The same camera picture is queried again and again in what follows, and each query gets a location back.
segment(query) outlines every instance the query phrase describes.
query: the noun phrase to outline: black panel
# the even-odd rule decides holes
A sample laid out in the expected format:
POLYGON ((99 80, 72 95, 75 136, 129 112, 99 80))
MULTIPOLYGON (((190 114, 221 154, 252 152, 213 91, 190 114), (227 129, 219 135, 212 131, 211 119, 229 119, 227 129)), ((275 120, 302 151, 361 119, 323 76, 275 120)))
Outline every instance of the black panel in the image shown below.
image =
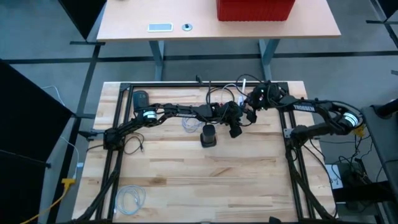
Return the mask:
MULTIPOLYGON (((46 161, 72 112, 0 61, 0 149, 46 161)), ((20 223, 39 212, 45 168, 0 152, 0 220, 20 223)))
POLYGON ((87 39, 106 0, 59 0, 76 28, 87 39))
POLYGON ((398 0, 379 0, 379 4, 387 18, 398 10, 398 0))

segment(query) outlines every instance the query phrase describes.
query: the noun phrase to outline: white cable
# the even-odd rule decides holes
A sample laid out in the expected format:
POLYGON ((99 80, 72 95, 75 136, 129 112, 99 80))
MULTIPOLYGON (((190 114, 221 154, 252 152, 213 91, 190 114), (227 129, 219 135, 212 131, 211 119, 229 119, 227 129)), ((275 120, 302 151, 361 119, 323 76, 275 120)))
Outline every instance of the white cable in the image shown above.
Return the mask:
POLYGON ((197 131, 202 125, 203 122, 200 121, 195 121, 195 124, 188 124, 188 121, 191 118, 182 118, 182 127, 184 128, 185 132, 187 133, 194 133, 195 131, 197 131))
POLYGON ((58 99, 60 99, 60 102, 62 103, 62 105, 65 106, 65 103, 62 101, 60 92, 58 91, 57 87, 56 86, 45 86, 45 87, 42 87, 42 90, 47 89, 47 88, 54 88, 55 91, 57 92, 58 99))
POLYGON ((128 185, 128 186, 124 186, 124 187, 120 188, 118 193, 116 194, 114 213, 116 213, 116 211, 119 210, 121 213, 123 213, 125 215, 136 214, 144 205, 146 196, 147 196, 147 194, 145 192, 145 189, 143 189, 142 187, 137 186, 137 185, 128 185), (142 198, 140 197, 140 194, 138 193, 137 190, 140 190, 142 192, 142 198), (134 202, 137 207, 133 211, 129 211, 129 210, 126 210, 126 208, 124 208, 124 198, 125 198, 126 194, 130 194, 131 196, 134 197, 134 202))
POLYGON ((222 91, 221 91, 221 102, 220 103, 223 103, 223 93, 225 91, 225 88, 228 87, 228 86, 235 86, 237 89, 239 89, 239 87, 237 85, 235 85, 234 83, 230 83, 230 84, 225 85, 223 87, 222 91))
POLYGON ((76 167, 75 167, 75 174, 73 175, 73 178, 76 179, 77 176, 77 166, 79 164, 80 161, 80 154, 79 154, 79 150, 76 148, 76 146, 74 146, 72 143, 68 142, 64 137, 61 137, 65 142, 67 142, 69 145, 73 146, 73 148, 76 150, 76 154, 77 154, 77 161, 76 161, 76 167))

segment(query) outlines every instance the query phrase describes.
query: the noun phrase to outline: blue cable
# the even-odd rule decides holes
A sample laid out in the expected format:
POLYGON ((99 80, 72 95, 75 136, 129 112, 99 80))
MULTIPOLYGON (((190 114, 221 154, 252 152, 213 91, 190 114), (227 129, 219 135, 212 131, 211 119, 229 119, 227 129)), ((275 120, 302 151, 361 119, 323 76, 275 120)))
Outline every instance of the blue cable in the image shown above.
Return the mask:
POLYGON ((128 186, 124 186, 122 188, 119 189, 118 193, 116 194, 116 201, 115 201, 115 209, 114 212, 116 213, 116 210, 119 210, 121 213, 125 214, 125 215, 135 215, 144 205, 145 199, 146 199, 146 191, 145 189, 143 189, 140 186, 137 185, 128 185, 128 186), (142 198, 140 197, 138 190, 140 190, 142 192, 142 198), (134 209, 133 211, 129 211, 126 210, 124 208, 124 198, 126 196, 126 194, 130 194, 131 196, 134 197, 134 202, 137 205, 137 208, 134 209), (119 205, 119 196, 122 196, 121 199, 121 204, 119 205))

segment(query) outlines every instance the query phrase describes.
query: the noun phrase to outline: white wire bundle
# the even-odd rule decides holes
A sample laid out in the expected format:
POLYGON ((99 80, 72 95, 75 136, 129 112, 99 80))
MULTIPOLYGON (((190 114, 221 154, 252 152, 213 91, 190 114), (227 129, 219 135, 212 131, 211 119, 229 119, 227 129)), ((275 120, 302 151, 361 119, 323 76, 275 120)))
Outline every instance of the white wire bundle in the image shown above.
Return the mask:
POLYGON ((140 186, 137 186, 137 185, 124 186, 124 187, 120 188, 118 193, 116 194, 114 212, 116 213, 116 210, 119 210, 121 213, 123 213, 125 215, 134 215, 144 205, 146 196, 147 196, 147 194, 146 194, 145 190, 140 186), (137 190, 140 190, 142 192, 142 198, 140 197, 137 190), (129 211, 129 210, 126 210, 126 208, 124 208, 124 198, 125 198, 126 194, 129 194, 134 197, 134 202, 137 205, 137 207, 133 211, 129 211))
POLYGON ((189 124, 188 121, 192 118, 182 118, 182 126, 187 133, 194 133, 201 126, 203 126, 203 122, 200 122, 195 119, 195 124, 189 124))
POLYGON ((47 88, 54 88, 55 91, 57 92, 57 95, 58 95, 58 98, 60 99, 60 102, 62 103, 63 106, 65 106, 65 103, 62 101, 61 96, 60 96, 60 92, 58 91, 57 87, 55 87, 55 86, 45 86, 45 87, 42 87, 42 90, 45 90, 47 88))

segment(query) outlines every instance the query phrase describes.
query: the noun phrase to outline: wooden table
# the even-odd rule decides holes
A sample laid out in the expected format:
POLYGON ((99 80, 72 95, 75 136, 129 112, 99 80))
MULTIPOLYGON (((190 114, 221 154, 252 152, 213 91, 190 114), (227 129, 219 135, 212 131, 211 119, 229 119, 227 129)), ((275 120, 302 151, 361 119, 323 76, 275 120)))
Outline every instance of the wooden table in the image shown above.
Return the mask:
MULTIPOLYGON (((112 126, 119 85, 104 84, 95 129, 112 126)), ((307 97, 303 82, 289 82, 289 88, 292 95, 307 97)), ((162 87, 145 88, 145 91, 150 103, 200 105, 205 103, 207 88, 162 87)), ((220 101, 220 96, 220 91, 214 92, 211 101, 220 101)), ((230 99, 228 93, 223 94, 224 101, 230 99)), ((119 187, 140 185, 145 188, 147 198, 136 215, 118 212, 113 221, 268 222, 270 216, 284 222, 297 221, 279 114, 268 110, 257 115, 257 123, 243 128, 242 135, 235 139, 230 138, 229 127, 216 125, 218 143, 208 149, 200 144, 201 130, 186 133, 181 118, 170 118, 161 126, 138 130, 145 136, 145 151, 123 155, 119 187)), ((310 113, 295 112, 295 117, 297 124, 313 124, 310 113)), ((100 140, 93 141, 90 147, 100 144, 100 140)), ((126 150, 131 151, 137 145, 132 141, 126 150)), ((303 157, 312 192, 333 213, 335 204, 327 174, 309 152, 303 151, 303 157)), ((73 218, 79 217, 100 191, 105 158, 106 151, 102 148, 88 152, 73 218)), ((104 217, 109 195, 104 204, 104 217)), ((300 195, 307 214, 303 193, 300 195)))
POLYGON ((252 38, 259 42, 265 79, 279 39, 339 37, 340 31, 326 0, 296 0, 283 22, 220 22, 216 0, 109 0, 97 40, 103 42, 149 40, 156 64, 155 79, 162 78, 163 40, 252 38), (172 32, 148 32, 149 24, 172 23, 172 32), (182 26, 191 24, 191 31, 182 26), (268 44, 262 40, 270 39, 268 44))

